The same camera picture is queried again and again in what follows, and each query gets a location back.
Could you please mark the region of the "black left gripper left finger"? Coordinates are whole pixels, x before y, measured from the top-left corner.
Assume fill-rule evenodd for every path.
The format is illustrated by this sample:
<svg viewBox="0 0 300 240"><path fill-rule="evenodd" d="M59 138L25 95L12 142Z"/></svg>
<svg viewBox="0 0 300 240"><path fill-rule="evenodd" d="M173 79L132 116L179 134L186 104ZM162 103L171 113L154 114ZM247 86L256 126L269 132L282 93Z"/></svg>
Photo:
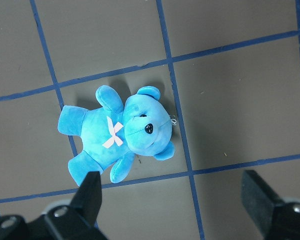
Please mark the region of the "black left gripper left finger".
<svg viewBox="0 0 300 240"><path fill-rule="evenodd" d="M85 176L70 207L83 217L88 224L94 226L102 205L102 185L99 171L90 171Z"/></svg>

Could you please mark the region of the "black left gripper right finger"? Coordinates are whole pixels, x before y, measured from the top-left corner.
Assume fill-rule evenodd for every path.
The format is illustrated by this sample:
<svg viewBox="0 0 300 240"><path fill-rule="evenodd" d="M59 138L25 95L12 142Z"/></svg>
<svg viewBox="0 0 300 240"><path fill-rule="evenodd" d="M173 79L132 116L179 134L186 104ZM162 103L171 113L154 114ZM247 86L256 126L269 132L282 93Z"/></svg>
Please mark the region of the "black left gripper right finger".
<svg viewBox="0 0 300 240"><path fill-rule="evenodd" d="M286 204L255 170L243 171L241 202L264 238L273 228L276 210Z"/></svg>

